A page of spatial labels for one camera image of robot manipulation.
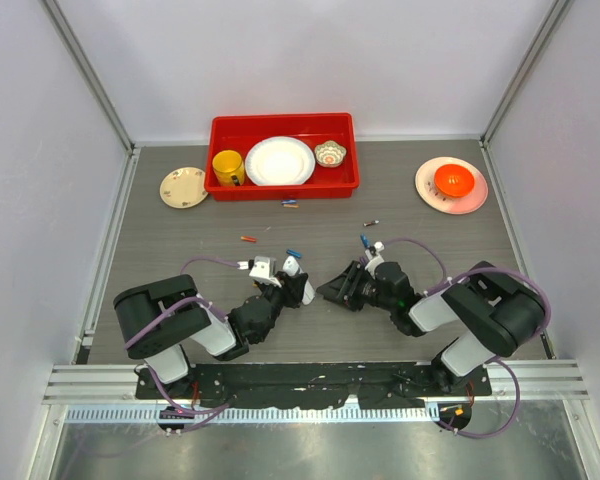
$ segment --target red tray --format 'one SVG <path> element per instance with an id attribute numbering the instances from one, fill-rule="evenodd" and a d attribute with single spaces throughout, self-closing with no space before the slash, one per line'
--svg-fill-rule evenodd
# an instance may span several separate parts
<path id="1" fill-rule="evenodd" d="M 342 165 L 336 168 L 316 164 L 313 175 L 303 185 L 259 187 L 247 178 L 240 187 L 220 186 L 211 165 L 218 152 L 236 150 L 245 159 L 256 143 L 275 136 L 297 138 L 311 150 L 327 140 L 334 140 L 347 149 L 347 155 Z M 358 185 L 358 156 L 353 136 L 353 120 L 348 113 L 216 117 L 213 120 L 204 188 L 216 200 L 345 198 L 350 197 Z"/>

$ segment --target blue marker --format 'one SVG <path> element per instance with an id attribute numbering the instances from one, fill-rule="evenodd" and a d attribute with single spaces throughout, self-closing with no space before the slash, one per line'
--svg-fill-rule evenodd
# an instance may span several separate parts
<path id="1" fill-rule="evenodd" d="M 302 258 L 302 254 L 299 252 L 296 252 L 295 250 L 291 250 L 291 249 L 287 249 L 287 255 L 291 255 L 292 257 L 296 257 L 296 258 Z"/>

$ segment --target wooden tabletop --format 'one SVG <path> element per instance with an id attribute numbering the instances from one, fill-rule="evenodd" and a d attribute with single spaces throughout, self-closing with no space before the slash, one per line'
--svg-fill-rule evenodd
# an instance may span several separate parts
<path id="1" fill-rule="evenodd" d="M 477 141 L 408 141 L 358 143 L 360 187 L 351 198 L 300 200 L 299 208 L 278 201 L 216 202 L 176 210 L 159 197 L 159 185 L 170 171 L 184 166 L 205 169 L 207 148 L 143 148 L 133 180 L 124 223 L 91 348 L 89 363 L 137 363 L 129 360 L 113 310 L 120 292 L 178 275 L 185 261 L 199 254 L 228 260 L 256 255 L 278 259 L 290 248 L 303 254 L 302 268 L 317 287 L 341 273 L 363 252 L 359 236 L 374 242 L 409 236 L 425 242 L 443 259 L 450 274 L 487 260 L 516 267 L 513 251 L 493 194 L 469 215 L 440 213 L 418 196 L 414 176 L 430 158 L 452 156 L 475 165 L 488 178 Z M 362 223 L 379 220 L 373 227 Z M 245 243 L 240 236 L 258 239 Z M 400 262 L 418 291 L 440 280 L 428 253 L 399 244 L 383 256 Z M 257 293 L 248 272 L 207 262 L 192 264 L 201 294 L 229 311 Z M 266 341 L 254 345 L 237 362 L 330 362 L 430 360 L 459 334 L 456 322 L 420 338 L 400 334 L 385 311 L 366 306 L 350 312 L 316 297 L 309 306 L 285 309 Z M 212 358 L 193 341 L 183 343 L 192 362 Z M 516 358 L 545 358 L 538 339 L 523 346 Z"/>

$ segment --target yellow mug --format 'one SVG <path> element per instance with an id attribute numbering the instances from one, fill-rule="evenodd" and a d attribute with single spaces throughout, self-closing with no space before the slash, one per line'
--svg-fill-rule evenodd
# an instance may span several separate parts
<path id="1" fill-rule="evenodd" d="M 223 187 L 244 185 L 244 162 L 242 156 L 234 150 L 218 152 L 213 161 L 213 173 Z"/>

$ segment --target small orange object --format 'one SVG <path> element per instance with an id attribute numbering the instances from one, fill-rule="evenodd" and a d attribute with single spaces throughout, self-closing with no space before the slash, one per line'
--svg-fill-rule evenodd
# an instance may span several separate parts
<path id="1" fill-rule="evenodd" d="M 469 169 L 454 163 L 438 168 L 433 180 L 438 190 L 456 198 L 469 195 L 476 184 L 476 179 Z"/>

